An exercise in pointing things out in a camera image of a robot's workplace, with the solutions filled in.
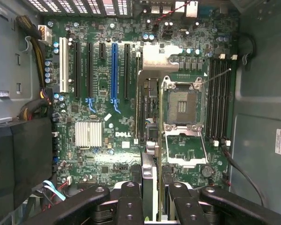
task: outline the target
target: motherboard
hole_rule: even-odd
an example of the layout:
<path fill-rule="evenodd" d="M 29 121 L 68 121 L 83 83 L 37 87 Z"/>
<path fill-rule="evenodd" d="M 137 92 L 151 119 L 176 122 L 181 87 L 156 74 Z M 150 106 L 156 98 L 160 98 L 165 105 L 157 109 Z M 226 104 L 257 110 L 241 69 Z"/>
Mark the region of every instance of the motherboard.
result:
<path fill-rule="evenodd" d="M 47 16 L 45 23 L 60 183 L 72 176 L 112 188 L 151 152 L 174 180 L 223 185 L 228 163 L 218 146 L 231 135 L 237 14 L 191 22 Z"/>

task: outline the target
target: silver heatsink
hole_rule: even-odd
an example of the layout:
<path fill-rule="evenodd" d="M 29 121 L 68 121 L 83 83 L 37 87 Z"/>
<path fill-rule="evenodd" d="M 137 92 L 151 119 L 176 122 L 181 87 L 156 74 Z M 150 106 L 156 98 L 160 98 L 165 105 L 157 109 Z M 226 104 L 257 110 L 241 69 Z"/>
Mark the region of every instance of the silver heatsink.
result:
<path fill-rule="evenodd" d="M 102 147 L 101 122 L 75 123 L 75 145 L 82 148 Z"/>

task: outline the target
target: gray metal case panel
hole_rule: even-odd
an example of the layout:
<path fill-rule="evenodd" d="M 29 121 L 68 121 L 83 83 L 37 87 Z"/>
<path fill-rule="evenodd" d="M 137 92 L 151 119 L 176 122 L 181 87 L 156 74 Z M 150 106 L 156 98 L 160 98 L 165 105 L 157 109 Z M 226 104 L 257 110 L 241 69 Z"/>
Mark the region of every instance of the gray metal case panel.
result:
<path fill-rule="evenodd" d="M 281 214 L 281 155 L 275 153 L 276 130 L 281 129 L 281 0 L 242 15 L 241 31 L 256 38 L 258 51 L 251 69 L 237 73 L 233 158 L 264 191 L 270 209 Z M 241 39 L 240 47 L 248 49 L 251 43 Z M 231 183 L 238 195 L 260 203 L 235 169 Z"/>
<path fill-rule="evenodd" d="M 9 98 L 0 98 L 0 118 L 15 117 L 20 108 L 39 95 L 37 67 L 33 51 L 25 54 L 25 35 L 15 23 L 18 15 L 29 15 L 37 26 L 36 13 L 19 0 L 0 0 L 0 90 Z M 22 93 L 16 93 L 17 83 Z"/>

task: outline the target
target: green circuit board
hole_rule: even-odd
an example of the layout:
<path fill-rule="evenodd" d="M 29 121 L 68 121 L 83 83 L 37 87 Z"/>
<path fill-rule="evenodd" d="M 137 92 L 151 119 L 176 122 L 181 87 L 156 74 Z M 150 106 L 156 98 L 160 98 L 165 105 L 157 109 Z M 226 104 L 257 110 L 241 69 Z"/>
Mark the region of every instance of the green circuit board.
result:
<path fill-rule="evenodd" d="M 221 53 L 232 54 L 237 48 L 237 43 L 217 42 L 219 36 L 230 37 L 231 33 L 238 30 L 238 16 L 213 18 L 206 16 L 199 18 L 199 26 L 181 24 L 179 20 L 166 18 L 154 32 L 153 42 L 144 42 L 145 34 L 152 34 L 152 26 L 146 25 L 147 19 L 155 18 L 141 17 L 132 19 L 112 18 L 83 18 L 83 17 L 46 17 L 53 22 L 53 42 L 59 42 L 59 38 L 68 37 L 65 27 L 69 27 L 74 34 L 74 40 L 81 45 L 81 96 L 75 97 L 74 85 L 69 84 L 68 93 L 60 93 L 64 97 L 62 102 L 57 99 L 53 102 L 54 112 L 58 113 L 58 120 L 54 123 L 58 131 L 57 150 L 59 163 L 64 160 L 67 164 L 59 168 L 59 182 L 67 176 L 73 176 L 75 183 L 86 182 L 88 184 L 102 184 L 112 187 L 119 181 L 129 180 L 129 168 L 131 165 L 140 164 L 140 153 L 145 149 L 145 143 L 136 140 L 135 118 L 136 118 L 136 90 L 137 90 L 137 68 L 141 69 L 141 60 L 137 61 L 137 55 L 143 45 L 177 45 L 183 52 L 181 55 L 171 56 L 172 62 L 183 62 L 183 67 L 178 72 L 170 74 L 173 81 L 193 82 L 197 77 L 207 79 L 210 73 L 210 62 L 208 53 L 217 56 Z M 163 23 L 172 22 L 173 34 L 170 39 L 163 36 Z M 99 43 L 105 43 L 106 59 L 99 59 Z M 93 109 L 90 110 L 86 98 L 88 98 L 87 83 L 87 45 L 93 46 L 93 78 L 92 88 L 94 95 Z M 112 43 L 118 44 L 118 113 L 111 103 L 111 54 Z M 124 98 L 124 47 L 130 44 L 130 78 L 129 98 Z M 200 55 L 194 55 L 194 50 L 199 49 Z M 53 47 L 46 49 L 46 59 L 53 62 L 52 82 L 48 87 L 58 90 L 59 85 L 59 58 L 53 53 Z M 69 50 L 69 78 L 74 79 L 75 70 L 74 51 Z M 234 74 L 231 79 L 231 95 L 234 93 Z M 197 115 L 206 111 L 208 91 L 197 101 Z M 158 114 L 158 98 L 152 99 L 152 118 Z M 229 117 L 232 115 L 232 107 L 229 108 Z M 143 116 L 143 127 L 148 123 L 148 116 Z M 75 123 L 96 120 L 103 126 L 102 147 L 77 148 L 75 145 Z M 172 157 L 183 157 L 185 160 L 191 158 L 203 158 L 204 152 L 198 137 L 171 136 L 168 139 L 169 154 Z M 221 185 L 222 172 L 227 171 L 228 163 L 221 151 L 211 146 L 206 141 L 206 149 L 210 165 L 215 173 L 213 181 Z M 194 187 L 203 186 L 208 180 L 201 176 L 200 165 L 195 168 L 184 169 L 178 165 L 169 165 L 173 168 L 173 179 L 188 182 Z"/>

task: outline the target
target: blue slot latch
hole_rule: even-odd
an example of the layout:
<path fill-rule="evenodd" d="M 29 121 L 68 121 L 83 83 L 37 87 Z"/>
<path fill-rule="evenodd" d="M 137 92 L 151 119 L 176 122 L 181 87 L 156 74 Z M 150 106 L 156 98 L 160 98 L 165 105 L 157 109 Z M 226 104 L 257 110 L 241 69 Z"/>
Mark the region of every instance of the blue slot latch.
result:
<path fill-rule="evenodd" d="M 96 113 L 96 111 L 94 110 L 94 107 L 93 107 L 94 99 L 93 98 L 86 98 L 85 102 L 88 103 L 89 110 L 91 110 L 93 113 Z"/>

